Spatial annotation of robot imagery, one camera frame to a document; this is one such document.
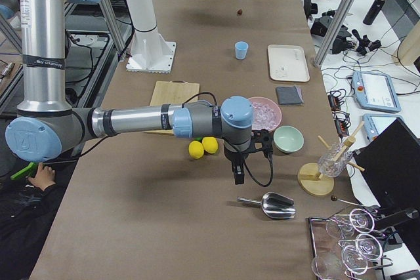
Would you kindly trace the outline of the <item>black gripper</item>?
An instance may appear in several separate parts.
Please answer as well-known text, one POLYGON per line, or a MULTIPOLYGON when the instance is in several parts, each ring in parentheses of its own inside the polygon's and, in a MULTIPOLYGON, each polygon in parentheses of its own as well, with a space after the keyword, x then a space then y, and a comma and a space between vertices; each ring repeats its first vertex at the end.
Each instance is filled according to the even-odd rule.
POLYGON ((249 140, 244 144, 234 144, 226 138, 223 140, 225 156, 232 162, 235 185, 244 184, 243 163, 249 154, 263 152, 264 157, 272 162, 273 137, 266 129, 252 130, 249 140))

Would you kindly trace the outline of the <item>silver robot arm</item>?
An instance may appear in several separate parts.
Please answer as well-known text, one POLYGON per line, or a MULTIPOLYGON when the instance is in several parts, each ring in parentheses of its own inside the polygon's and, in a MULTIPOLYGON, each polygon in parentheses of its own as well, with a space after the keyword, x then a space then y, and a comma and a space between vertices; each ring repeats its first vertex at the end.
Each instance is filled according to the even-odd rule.
POLYGON ((19 158, 44 162, 94 138, 150 130, 171 130, 180 138, 222 139, 237 184, 249 173, 249 154, 272 158, 272 137, 265 129, 253 129, 253 106, 242 96, 221 105, 185 101, 127 110, 73 108, 65 97, 66 1, 100 2, 20 0, 24 99, 5 131, 7 145, 19 158))

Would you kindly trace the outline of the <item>person hand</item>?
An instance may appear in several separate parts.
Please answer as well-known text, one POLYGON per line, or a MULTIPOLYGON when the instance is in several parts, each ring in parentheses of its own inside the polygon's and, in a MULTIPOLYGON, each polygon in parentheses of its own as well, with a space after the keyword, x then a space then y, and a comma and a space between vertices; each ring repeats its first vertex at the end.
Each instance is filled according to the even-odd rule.
POLYGON ((39 163, 37 172, 34 177, 29 177, 28 181, 31 185, 45 191, 48 187, 55 184, 55 170, 49 166, 39 163))

